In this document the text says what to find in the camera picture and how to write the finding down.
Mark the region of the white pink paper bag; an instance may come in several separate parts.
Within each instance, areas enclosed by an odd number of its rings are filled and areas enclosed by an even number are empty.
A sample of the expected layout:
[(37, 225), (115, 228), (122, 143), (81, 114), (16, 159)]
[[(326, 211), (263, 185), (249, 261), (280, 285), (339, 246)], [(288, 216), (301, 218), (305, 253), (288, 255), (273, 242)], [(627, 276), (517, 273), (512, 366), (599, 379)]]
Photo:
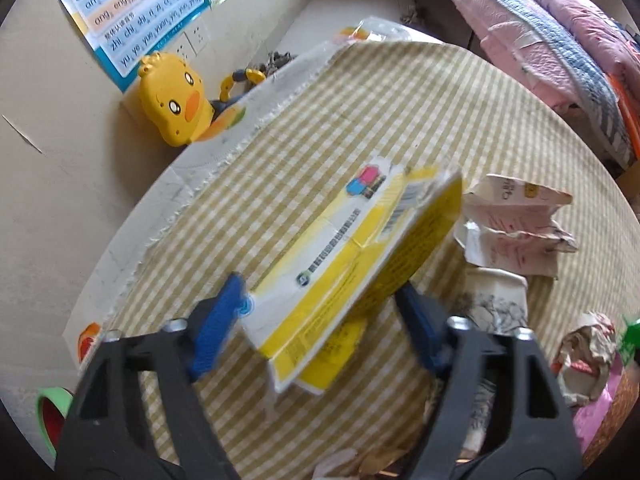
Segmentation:
[(574, 235), (554, 218), (571, 203), (565, 191), (486, 174), (462, 195), (454, 239), (472, 266), (556, 278), (559, 254), (578, 251)]

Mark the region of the yellow white cardboard box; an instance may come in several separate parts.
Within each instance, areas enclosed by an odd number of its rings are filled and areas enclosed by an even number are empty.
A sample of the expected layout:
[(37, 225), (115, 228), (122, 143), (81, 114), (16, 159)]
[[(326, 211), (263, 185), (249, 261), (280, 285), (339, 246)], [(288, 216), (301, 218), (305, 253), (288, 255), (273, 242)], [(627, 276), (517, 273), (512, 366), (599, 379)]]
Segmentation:
[(300, 232), (240, 310), (275, 393), (321, 394), (352, 358), (372, 318), (457, 222), (454, 165), (361, 165)]

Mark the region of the pink quilt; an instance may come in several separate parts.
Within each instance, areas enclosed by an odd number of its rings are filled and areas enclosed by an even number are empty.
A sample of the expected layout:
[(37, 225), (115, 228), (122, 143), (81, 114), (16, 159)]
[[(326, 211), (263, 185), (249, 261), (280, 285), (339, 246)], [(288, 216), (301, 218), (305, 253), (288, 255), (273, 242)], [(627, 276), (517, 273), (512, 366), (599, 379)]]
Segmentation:
[(606, 74), (639, 99), (639, 53), (590, 0), (535, 0), (577, 40)]

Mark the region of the yellow duck potty seat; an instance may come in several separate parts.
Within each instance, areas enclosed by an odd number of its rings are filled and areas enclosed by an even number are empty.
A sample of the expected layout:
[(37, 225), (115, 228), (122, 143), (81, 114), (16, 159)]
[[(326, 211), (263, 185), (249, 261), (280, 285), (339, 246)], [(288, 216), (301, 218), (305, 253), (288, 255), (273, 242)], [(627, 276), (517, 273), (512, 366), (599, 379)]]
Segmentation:
[(260, 70), (236, 70), (222, 81), (218, 98), (210, 100), (200, 75), (181, 56), (168, 52), (145, 55), (138, 76), (142, 110), (174, 148), (213, 139), (236, 125), (245, 108), (232, 94), (234, 86), (266, 80)]

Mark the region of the yellow checked tablecloth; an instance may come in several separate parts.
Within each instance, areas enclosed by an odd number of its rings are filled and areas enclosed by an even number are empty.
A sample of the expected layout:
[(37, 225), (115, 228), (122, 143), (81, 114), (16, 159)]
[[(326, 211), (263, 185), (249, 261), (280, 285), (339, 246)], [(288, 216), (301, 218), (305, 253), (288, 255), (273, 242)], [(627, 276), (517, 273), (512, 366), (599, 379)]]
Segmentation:
[[(213, 296), (230, 272), (256, 284), (337, 189), (368, 160), (450, 160), (466, 182), (504, 174), (572, 194), (559, 224), (578, 251), (554, 280), (529, 285), (529, 323), (553, 354), (586, 311), (617, 324), (639, 312), (639, 223), (580, 137), (518, 82), (446, 44), (356, 42), (260, 128), (200, 189), (144, 257), (113, 325), (157, 330)], [(231, 336), (198, 393), (245, 479), (306, 479), (322, 458), (409, 446), (433, 383), (392, 304), (371, 322), (337, 382), (288, 389), (267, 408), (265, 362)]]

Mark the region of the black white floral carton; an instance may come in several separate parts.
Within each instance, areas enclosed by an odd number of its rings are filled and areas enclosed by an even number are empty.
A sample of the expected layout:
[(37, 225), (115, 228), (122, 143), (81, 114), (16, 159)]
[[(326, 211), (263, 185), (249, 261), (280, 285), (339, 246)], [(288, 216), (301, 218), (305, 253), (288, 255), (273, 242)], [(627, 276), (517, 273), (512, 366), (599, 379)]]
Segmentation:
[[(528, 324), (527, 289), (527, 280), (521, 275), (491, 268), (468, 269), (457, 303), (458, 311), (483, 332), (512, 335), (514, 330)], [(477, 456), (485, 441), (496, 397), (495, 381), (486, 373), (476, 389), (462, 458)]]

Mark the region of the blue pinyin wall poster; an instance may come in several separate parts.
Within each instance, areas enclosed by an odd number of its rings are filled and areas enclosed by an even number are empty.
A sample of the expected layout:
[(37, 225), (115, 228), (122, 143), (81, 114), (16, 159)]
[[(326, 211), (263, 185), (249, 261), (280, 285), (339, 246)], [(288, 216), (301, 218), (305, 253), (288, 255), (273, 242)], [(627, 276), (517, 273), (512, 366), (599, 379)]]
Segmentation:
[(209, 0), (60, 0), (120, 91), (137, 77), (141, 59), (197, 18)]

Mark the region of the bed with plaid blanket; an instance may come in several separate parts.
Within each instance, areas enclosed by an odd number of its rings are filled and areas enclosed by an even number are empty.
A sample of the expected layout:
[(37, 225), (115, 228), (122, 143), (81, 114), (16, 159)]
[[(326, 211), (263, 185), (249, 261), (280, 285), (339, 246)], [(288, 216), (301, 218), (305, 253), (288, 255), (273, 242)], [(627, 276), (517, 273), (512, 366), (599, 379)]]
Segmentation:
[(585, 140), (624, 169), (634, 154), (616, 94), (598, 63), (535, 0), (451, 0), (489, 61), (559, 114), (577, 106)]

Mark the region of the red green-rimmed trash bin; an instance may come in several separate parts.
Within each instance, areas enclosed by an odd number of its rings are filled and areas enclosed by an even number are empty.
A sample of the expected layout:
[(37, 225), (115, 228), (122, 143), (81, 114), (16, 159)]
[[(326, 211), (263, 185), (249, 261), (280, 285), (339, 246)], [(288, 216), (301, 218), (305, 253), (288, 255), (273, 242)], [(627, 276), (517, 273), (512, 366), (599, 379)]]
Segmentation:
[(64, 387), (42, 388), (36, 397), (39, 429), (53, 458), (58, 452), (64, 422), (73, 402), (73, 393)]

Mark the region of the orange box on bed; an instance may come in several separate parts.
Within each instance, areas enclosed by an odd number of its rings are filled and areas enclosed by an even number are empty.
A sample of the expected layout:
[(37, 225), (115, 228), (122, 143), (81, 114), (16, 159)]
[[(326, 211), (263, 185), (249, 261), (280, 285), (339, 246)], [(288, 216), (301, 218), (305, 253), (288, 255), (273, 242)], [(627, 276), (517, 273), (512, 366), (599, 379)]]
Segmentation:
[(608, 82), (612, 86), (616, 98), (620, 114), (623, 116), (626, 131), (628, 133), (632, 149), (636, 157), (640, 156), (640, 131), (639, 131), (639, 117), (634, 111), (631, 99), (625, 91), (624, 86), (612, 75), (607, 74)]

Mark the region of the pink foil wrapper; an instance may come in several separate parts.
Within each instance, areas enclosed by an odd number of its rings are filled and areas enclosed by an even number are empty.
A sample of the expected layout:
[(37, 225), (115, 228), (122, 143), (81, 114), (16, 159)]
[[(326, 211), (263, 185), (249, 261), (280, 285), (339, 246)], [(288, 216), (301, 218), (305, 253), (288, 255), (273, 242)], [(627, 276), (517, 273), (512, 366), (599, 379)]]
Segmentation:
[(605, 416), (614, 402), (617, 388), (623, 376), (623, 362), (620, 355), (616, 353), (613, 365), (608, 375), (608, 381), (602, 390), (597, 401), (578, 408), (573, 417), (574, 429), (580, 444), (582, 453), (587, 451), (589, 445), (596, 436)]

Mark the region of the brown paper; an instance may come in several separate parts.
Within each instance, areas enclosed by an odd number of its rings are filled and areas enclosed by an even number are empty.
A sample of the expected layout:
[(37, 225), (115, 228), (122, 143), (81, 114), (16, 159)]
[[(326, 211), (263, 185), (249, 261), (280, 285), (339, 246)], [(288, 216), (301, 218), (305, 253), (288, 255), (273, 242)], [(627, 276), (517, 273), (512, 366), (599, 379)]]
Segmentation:
[(577, 326), (567, 333), (551, 363), (567, 406), (596, 402), (608, 382), (616, 353), (616, 330), (599, 312), (578, 316)]

